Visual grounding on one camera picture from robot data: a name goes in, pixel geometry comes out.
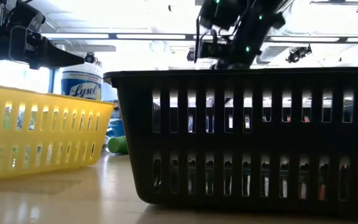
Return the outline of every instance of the black plastic basket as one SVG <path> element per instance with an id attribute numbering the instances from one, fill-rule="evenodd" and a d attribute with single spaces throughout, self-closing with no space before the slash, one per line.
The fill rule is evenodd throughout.
<path id="1" fill-rule="evenodd" d="M 358 68 L 111 72 L 104 81 L 118 89 L 143 201 L 358 216 Z"/>

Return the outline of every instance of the table surface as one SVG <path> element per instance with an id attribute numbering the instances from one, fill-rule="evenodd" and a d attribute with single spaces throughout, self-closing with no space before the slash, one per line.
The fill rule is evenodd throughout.
<path id="1" fill-rule="evenodd" d="M 0 180 L 0 224 L 358 223 L 334 218 L 175 210 L 142 202 L 128 156 L 103 153 L 90 167 Z"/>

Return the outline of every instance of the yellow plastic basket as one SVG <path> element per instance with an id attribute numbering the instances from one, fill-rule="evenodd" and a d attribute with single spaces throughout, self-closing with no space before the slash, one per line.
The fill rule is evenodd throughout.
<path id="1" fill-rule="evenodd" d="M 113 108 L 0 86 L 0 178 L 96 163 Z"/>

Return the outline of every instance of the basket rim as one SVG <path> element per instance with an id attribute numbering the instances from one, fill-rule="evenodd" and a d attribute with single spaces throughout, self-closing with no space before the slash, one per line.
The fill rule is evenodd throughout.
<path id="1" fill-rule="evenodd" d="M 98 100 L 89 100 L 89 99 L 78 98 L 78 97 L 73 97 L 73 96 L 59 95 L 59 94 L 54 94 L 54 93 L 38 93 L 36 91 L 23 90 L 23 89 L 20 89 L 20 88 L 6 87 L 6 86 L 1 86 L 1 85 L 0 85 L 0 89 L 11 90 L 11 91 L 20 91 L 20 92 L 23 92 L 23 93 L 30 93 L 30 94 L 40 95 L 40 96 L 51 96 L 51 97 L 56 97 L 56 98 L 66 98 L 66 99 L 69 99 L 69 100 L 87 101 L 87 102 L 99 103 L 99 104 L 104 104 L 104 105 L 118 106 L 117 103 L 110 103 L 110 102 L 104 102 L 104 101 L 98 101 Z"/>
<path id="2" fill-rule="evenodd" d="M 291 73 L 355 73 L 358 67 L 323 67 L 323 68 L 261 68 L 261 69 L 238 69 L 238 70 L 146 70 L 146 71 L 118 71 L 106 72 L 103 78 L 121 78 L 136 76 L 167 76 L 167 75 L 269 75 L 291 74 Z"/>

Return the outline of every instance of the basket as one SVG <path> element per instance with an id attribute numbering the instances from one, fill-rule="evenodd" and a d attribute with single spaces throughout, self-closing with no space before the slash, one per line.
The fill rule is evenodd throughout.
<path id="1" fill-rule="evenodd" d="M 0 178 L 96 163 L 113 107 L 0 86 Z"/>
<path id="2" fill-rule="evenodd" d="M 358 68 L 104 74 L 148 203 L 358 216 Z"/>

